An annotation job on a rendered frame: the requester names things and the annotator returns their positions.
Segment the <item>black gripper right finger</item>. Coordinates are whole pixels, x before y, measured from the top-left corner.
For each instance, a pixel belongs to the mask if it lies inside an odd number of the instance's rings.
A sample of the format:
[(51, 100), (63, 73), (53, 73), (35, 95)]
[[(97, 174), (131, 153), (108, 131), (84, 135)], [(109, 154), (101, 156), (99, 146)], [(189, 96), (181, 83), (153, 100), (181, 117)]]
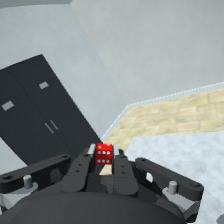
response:
[[(138, 198), (138, 182), (179, 207), (186, 223), (196, 221), (204, 191), (201, 183), (143, 157), (129, 161), (122, 149), (118, 151), (118, 146), (112, 145), (114, 194)], [(146, 179), (147, 172), (152, 182)]]

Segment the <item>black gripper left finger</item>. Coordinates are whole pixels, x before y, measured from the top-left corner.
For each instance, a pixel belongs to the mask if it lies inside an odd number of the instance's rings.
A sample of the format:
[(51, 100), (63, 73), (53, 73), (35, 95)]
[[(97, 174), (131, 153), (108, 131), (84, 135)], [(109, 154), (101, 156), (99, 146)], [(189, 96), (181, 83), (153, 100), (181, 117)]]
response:
[[(90, 149), (85, 148), (75, 159), (71, 159), (68, 154), (61, 154), (0, 175), (1, 212), (4, 213), (13, 207), (22, 197), (59, 181), (61, 181), (60, 193), (85, 192), (88, 173), (94, 173), (95, 170), (96, 147), (97, 144), (91, 144)], [(50, 182), (50, 173), (55, 169), (58, 171), (58, 176), (52, 178)]]

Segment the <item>red die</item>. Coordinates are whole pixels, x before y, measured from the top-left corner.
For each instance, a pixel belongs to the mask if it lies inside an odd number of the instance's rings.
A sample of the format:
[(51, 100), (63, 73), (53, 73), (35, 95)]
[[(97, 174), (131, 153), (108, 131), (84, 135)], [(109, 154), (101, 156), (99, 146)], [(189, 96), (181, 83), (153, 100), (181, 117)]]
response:
[(97, 144), (95, 164), (111, 165), (112, 164), (112, 145)]

